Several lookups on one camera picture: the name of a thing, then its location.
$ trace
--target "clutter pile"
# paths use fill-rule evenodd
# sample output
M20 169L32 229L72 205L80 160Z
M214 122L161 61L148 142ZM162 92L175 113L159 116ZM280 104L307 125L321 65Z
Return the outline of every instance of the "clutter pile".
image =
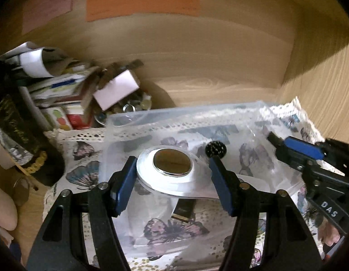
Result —
M92 62L76 60L58 48L26 42L0 56L33 118L44 131L105 126L115 113L149 110L151 96L140 89L134 69L110 64L102 70Z

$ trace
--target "orange paper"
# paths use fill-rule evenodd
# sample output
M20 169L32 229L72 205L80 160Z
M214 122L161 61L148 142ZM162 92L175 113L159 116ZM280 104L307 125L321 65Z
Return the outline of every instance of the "orange paper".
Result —
M134 13L199 15L200 0L87 0L87 21Z
M72 0L28 0L23 6L23 34L71 11Z

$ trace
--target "pink sticky note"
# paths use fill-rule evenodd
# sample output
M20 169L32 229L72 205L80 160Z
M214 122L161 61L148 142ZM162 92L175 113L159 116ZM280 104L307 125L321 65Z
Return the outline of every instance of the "pink sticky note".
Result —
M108 82L104 88L96 91L93 96L105 111L137 89L139 89L137 77L132 71L126 70Z
M28 0L23 6L22 34L43 26L71 10L72 0Z

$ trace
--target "butterfly patterned cloth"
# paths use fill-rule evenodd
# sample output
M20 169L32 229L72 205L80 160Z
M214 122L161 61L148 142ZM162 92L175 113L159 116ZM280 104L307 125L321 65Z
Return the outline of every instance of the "butterfly patterned cloth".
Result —
M286 105L272 106L271 111L295 137L312 143L324 140L308 119L297 98ZM258 127L263 125L276 126L278 124L276 119L256 123ZM201 127L200 133L198 133L198 129L196 130L198 138L194 140L190 137L194 133L189 128L181 130L173 136L159 138L158 144L175 145L192 150L200 159L207 161L204 147L208 139L220 140L228 145L232 141L232 136L237 137L238 133L239 131L235 125ZM48 134L49 139L63 152L66 170L64 176L45 195L43 218L45 218L56 197L63 189L80 193L90 190L98 184L104 134L105 128L90 128L82 131L57 130ZM245 136L243 140L237 151L237 167L234 170L236 173L253 176L259 168L264 166L269 170L273 169L274 163L266 147L261 144L246 142ZM152 141L151 136L139 137L136 141L127 140L122 142L122 151L129 156L131 152L140 150L142 146ZM292 195L292 199L309 226L320 254L323 255L322 243L317 239L317 226L322 221L322 217L311 209L305 199L305 193L306 189L302 187ZM164 202L154 196L143 188L139 182L136 182L128 204L128 208L133 208L135 211L132 213L123 212L120 216L122 218L122 216L128 215L123 220L127 221L127 224L128 221L138 222L136 227L133 228L133 233L118 232L121 244L123 246L139 246L137 250L145 250L139 252L141 256L133 252L126 253L130 268L133 271L159 271L171 270L172 268L177 270L188 269L191 266L197 268L219 266L228 249L235 218L228 216L219 201L197 200L191 220L184 224L169 219L170 212L161 212L161 209L165 208L164 204L166 204L166 209L169 209L169 211L173 210L175 204L170 204L170 201ZM138 202L150 205L151 215L145 213L144 207L134 208ZM148 220L145 221L141 217L148 217ZM265 220L265 214L261 214L250 267L255 267L261 263L265 238ZM87 214L83 215L83 231L88 261L98 266ZM191 247L188 248L188 243L183 244L183 242L190 242ZM169 245L173 246L172 253L168 253L167 246Z

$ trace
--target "wooden table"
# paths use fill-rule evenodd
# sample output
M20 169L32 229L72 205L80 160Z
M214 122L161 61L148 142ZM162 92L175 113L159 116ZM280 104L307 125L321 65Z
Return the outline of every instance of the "wooden table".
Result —
M85 21L86 0L21 34L22 5L0 12L0 54L25 42L105 66L141 59L157 108L299 96L323 135L349 142L349 19L336 0L201 0L199 17L170 14ZM46 188L30 193L15 232L26 261Z

